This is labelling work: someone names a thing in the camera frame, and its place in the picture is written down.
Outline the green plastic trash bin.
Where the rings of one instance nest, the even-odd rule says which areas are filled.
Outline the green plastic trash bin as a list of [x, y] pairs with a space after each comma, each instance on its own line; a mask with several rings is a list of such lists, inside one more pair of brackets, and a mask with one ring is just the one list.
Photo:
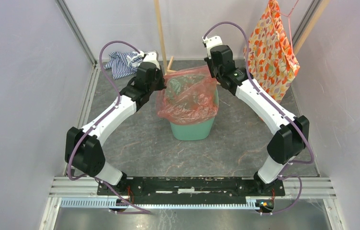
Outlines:
[[[218, 90], [216, 91], [216, 102], [217, 105], [219, 105]], [[168, 122], [170, 123], [172, 134], [176, 139], [181, 141], [194, 141], [202, 140], [208, 137], [213, 126], [215, 117], [205, 122], [193, 125], [176, 125], [169, 121]]]

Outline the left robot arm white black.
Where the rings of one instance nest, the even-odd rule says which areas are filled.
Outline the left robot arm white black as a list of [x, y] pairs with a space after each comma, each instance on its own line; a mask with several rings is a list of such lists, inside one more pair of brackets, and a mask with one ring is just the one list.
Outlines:
[[154, 91], [165, 88], [158, 61], [144, 61], [116, 100], [98, 117], [81, 128], [67, 131], [65, 161], [85, 175], [109, 183], [115, 195], [127, 190], [126, 175], [106, 161], [102, 146], [123, 121], [135, 114]]

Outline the red plastic trash bag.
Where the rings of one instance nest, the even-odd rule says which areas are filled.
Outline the red plastic trash bag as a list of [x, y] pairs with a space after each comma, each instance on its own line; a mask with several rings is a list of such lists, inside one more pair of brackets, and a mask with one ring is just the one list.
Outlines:
[[176, 125], [193, 125], [217, 115], [217, 81], [207, 66], [167, 74], [164, 83], [166, 88], [156, 98], [158, 117]]

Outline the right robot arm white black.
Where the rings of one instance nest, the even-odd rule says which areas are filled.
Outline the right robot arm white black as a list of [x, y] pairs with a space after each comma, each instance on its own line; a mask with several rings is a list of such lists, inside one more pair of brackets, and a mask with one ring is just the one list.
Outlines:
[[246, 68], [237, 68], [228, 45], [207, 47], [207, 55], [204, 60], [211, 76], [222, 88], [248, 105], [273, 134], [267, 145], [268, 157], [254, 175], [254, 191], [265, 196], [286, 165], [307, 147], [309, 120], [283, 108], [260, 87]]

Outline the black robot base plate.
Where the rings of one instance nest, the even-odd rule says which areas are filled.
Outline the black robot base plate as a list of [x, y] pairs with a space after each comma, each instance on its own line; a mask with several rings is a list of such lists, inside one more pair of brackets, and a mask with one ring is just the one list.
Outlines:
[[264, 184], [257, 177], [127, 177], [112, 187], [131, 195], [136, 205], [236, 205], [247, 197], [284, 196], [281, 180]]

